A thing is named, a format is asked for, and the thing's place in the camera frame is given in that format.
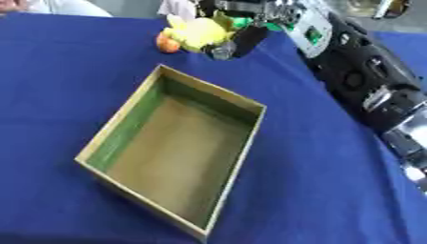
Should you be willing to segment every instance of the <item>yellow toy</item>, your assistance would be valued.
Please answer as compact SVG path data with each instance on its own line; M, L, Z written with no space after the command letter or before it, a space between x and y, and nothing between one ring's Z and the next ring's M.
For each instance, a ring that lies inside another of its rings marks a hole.
M233 34L233 20L220 12L213 18L196 18L189 22L176 15L167 18L171 27L157 36L157 47L164 52L176 52L179 48L200 52L204 46L220 44Z

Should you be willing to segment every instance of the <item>table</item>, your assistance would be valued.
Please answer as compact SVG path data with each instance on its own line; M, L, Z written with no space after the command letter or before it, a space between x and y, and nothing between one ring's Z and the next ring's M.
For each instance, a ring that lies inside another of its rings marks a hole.
M1 238L195 243L73 162L163 63L268 106L211 243L427 243L427 200L312 78L286 36L272 33L247 57L219 62L159 53L153 39L164 25L18 13L0 20ZM426 74L427 35L377 36Z

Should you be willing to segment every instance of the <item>person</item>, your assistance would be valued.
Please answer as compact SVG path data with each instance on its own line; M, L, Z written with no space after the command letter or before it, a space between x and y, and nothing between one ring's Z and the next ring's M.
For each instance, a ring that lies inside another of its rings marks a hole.
M87 0L0 0L0 14L10 11L112 17Z
M160 15L173 14L189 21L196 17L196 6L190 0L163 0L157 13Z

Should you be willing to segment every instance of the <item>robotic arm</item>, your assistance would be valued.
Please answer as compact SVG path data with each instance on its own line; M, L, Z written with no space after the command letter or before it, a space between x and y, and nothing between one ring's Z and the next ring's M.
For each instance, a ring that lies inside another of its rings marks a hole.
M420 78L365 29L314 1L211 1L227 15L254 21L231 41L204 51L215 59L241 57L267 36L264 24L275 23L335 100L379 136L427 194L427 96Z

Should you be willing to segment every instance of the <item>open box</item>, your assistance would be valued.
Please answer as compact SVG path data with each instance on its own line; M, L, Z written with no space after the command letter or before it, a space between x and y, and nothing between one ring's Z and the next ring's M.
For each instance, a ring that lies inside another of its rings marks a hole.
M76 161L206 241L265 111L251 99L160 65Z

